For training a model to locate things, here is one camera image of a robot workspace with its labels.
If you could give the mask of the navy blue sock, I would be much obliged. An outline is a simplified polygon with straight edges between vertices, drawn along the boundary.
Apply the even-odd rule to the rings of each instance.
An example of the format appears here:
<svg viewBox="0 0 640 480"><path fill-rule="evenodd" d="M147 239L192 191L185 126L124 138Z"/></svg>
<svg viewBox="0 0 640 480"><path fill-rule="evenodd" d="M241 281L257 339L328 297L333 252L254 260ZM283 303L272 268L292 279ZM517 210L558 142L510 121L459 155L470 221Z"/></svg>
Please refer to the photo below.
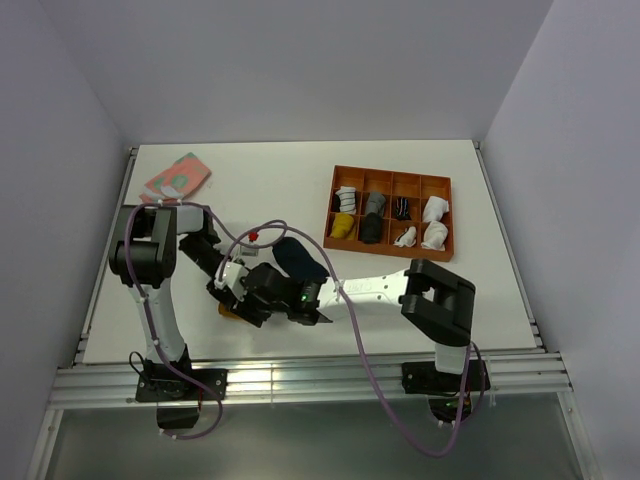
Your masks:
<svg viewBox="0 0 640 480"><path fill-rule="evenodd" d="M296 238L283 237L272 246L272 254L279 267L296 281L326 280L329 277L328 270Z"/></svg>

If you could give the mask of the mustard yellow striped sock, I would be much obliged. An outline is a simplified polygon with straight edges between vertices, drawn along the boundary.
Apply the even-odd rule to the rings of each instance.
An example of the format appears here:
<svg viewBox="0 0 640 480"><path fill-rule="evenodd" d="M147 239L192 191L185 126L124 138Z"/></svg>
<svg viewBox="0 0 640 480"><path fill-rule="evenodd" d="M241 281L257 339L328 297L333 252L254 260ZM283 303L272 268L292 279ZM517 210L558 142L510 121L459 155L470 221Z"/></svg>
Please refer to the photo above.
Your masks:
<svg viewBox="0 0 640 480"><path fill-rule="evenodd" d="M237 315L236 313L234 313L233 311L229 310L224 304L219 303L218 304L218 314L221 317L227 318L227 319L234 319L234 320L239 320L239 321L243 321L243 318L239 315Z"/></svg>

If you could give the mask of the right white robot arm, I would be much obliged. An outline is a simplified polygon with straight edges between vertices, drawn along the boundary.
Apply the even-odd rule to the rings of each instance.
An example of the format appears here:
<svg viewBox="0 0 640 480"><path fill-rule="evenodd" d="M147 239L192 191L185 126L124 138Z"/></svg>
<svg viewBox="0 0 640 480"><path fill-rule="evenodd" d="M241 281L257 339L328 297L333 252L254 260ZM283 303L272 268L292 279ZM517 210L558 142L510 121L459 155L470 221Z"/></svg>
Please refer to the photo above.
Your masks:
<svg viewBox="0 0 640 480"><path fill-rule="evenodd" d="M343 312L403 316L434 342L432 370L438 386L455 389L468 374L476 288L426 259L414 259L395 273L338 281L295 280L266 262L253 268L228 262L214 274L209 291L229 312L256 327L274 313L304 326L332 323Z"/></svg>

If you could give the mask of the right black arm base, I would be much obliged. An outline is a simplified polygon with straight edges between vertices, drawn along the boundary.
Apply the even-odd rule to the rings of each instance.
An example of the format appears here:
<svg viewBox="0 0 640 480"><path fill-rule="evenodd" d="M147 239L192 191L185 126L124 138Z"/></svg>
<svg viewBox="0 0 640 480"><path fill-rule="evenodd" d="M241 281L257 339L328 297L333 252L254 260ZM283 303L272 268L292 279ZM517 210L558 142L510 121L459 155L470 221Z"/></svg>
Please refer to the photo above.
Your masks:
<svg viewBox="0 0 640 480"><path fill-rule="evenodd" d="M464 421L474 410L472 395L479 393L481 400L491 388L486 364L477 359L469 362L463 397L460 396L461 376L438 372L434 361L402 363L401 373L404 392L427 396L432 415L438 422L447 424L455 421L459 403L463 405L461 420Z"/></svg>

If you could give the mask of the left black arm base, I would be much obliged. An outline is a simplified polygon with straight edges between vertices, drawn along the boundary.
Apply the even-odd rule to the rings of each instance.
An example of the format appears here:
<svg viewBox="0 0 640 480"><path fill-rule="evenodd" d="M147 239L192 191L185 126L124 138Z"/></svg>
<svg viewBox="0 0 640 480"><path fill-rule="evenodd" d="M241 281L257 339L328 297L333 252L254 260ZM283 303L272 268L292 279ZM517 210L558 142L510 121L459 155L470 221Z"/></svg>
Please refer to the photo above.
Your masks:
<svg viewBox="0 0 640 480"><path fill-rule="evenodd" d="M193 369L188 351L172 369L131 352L129 367L138 375L135 401L156 405L156 423L162 433L187 435L196 426L205 401L221 402L226 396L228 370Z"/></svg>

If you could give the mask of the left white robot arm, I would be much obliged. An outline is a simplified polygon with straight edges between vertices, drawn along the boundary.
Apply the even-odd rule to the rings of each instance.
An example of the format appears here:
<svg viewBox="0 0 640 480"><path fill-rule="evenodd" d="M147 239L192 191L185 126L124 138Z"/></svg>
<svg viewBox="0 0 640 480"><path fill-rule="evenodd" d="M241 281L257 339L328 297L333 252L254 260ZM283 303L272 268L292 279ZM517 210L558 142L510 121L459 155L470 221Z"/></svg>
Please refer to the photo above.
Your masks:
<svg viewBox="0 0 640 480"><path fill-rule="evenodd" d="M159 388L172 399L187 397L195 386L171 293L178 253L210 277L208 288L216 300L234 306L232 290L216 282L224 258L216 248L220 242L201 207L125 205L117 215L109 268L137 302L146 342L144 375L159 380Z"/></svg>

